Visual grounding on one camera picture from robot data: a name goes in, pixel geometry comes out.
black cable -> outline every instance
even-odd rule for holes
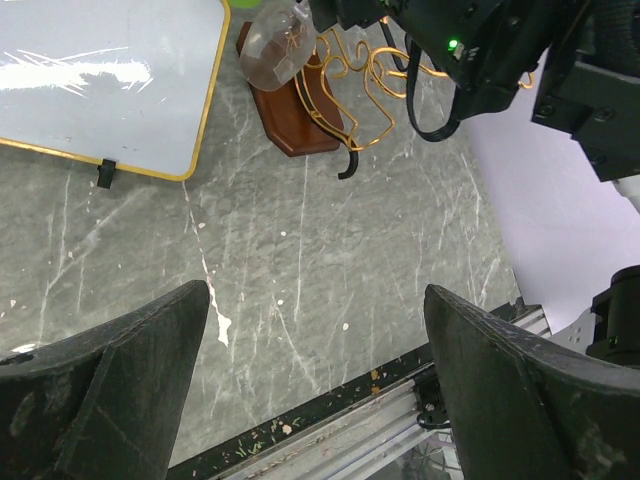
[[[382,21],[379,23],[380,23],[380,28],[382,29],[382,34],[384,35],[384,39],[387,41],[387,45],[389,45],[391,48],[398,48],[396,47],[396,41],[393,39],[393,35],[391,34],[391,29],[389,28],[389,25],[387,25]],[[409,37],[408,34],[405,34],[404,45],[405,47],[407,47],[407,53],[409,53],[408,46],[410,44],[410,41],[411,41],[411,37]],[[396,64],[396,70],[398,70],[399,72],[406,72],[409,66],[403,65],[402,60],[400,60],[400,58],[398,58],[397,56],[395,55],[391,55],[391,56],[393,57],[393,63]]]
[[[413,104],[421,56],[422,49],[416,42],[411,41],[411,47],[409,48],[409,65],[407,68],[407,114],[409,115],[409,122],[411,122],[411,126],[418,135],[420,135],[420,138],[427,142],[442,142],[456,133],[456,130],[458,130],[458,127],[460,126],[460,121],[453,117],[452,111],[451,114],[449,114],[449,120],[447,123],[439,129],[434,130],[433,132],[423,132],[420,130],[420,126],[416,120],[416,112]]]
[[[412,38],[409,36],[408,33],[404,34],[404,49],[407,51],[407,55],[411,52],[411,44],[413,43]],[[433,60],[431,60],[431,66],[433,67],[433,69],[436,72],[441,72],[442,69],[437,66],[435,63],[433,63]]]
[[[358,161],[360,160],[360,155],[358,152],[354,152],[353,150],[349,150],[349,166],[344,172],[338,174],[338,180],[346,180],[347,178],[353,177],[356,170],[358,170]]]

gray marble table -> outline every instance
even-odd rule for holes
[[[0,350],[207,279],[215,300],[172,463],[424,343],[428,283],[485,308],[517,295],[464,131],[425,143],[395,101],[399,127],[347,181],[336,178],[344,149],[292,159],[267,140],[234,50],[253,15],[234,11],[188,181],[122,173],[102,190],[95,167],[0,148]],[[382,42],[374,27],[349,32],[350,44],[365,35]],[[434,128],[452,88],[422,86],[420,121]],[[383,120],[360,88],[334,84],[370,134]]]

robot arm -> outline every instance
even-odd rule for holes
[[[634,180],[640,174],[640,2],[309,3],[318,31],[335,23],[345,29],[367,27],[390,16],[411,37],[409,53],[418,60],[426,53],[455,82],[448,124],[507,109],[522,75],[535,70],[538,59],[549,49],[532,121],[570,133],[601,181],[619,180],[618,189],[625,196],[640,194],[636,186],[640,181]],[[447,133],[452,134],[455,128],[450,130]],[[441,141],[450,135],[422,136]],[[640,208],[638,198],[635,200]]]

whiteboard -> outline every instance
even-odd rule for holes
[[[0,143],[184,180],[227,0],[0,1]]]

clear plastic object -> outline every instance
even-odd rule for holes
[[[249,29],[240,69],[257,89],[277,90],[309,61],[317,35],[307,0],[269,2]]]

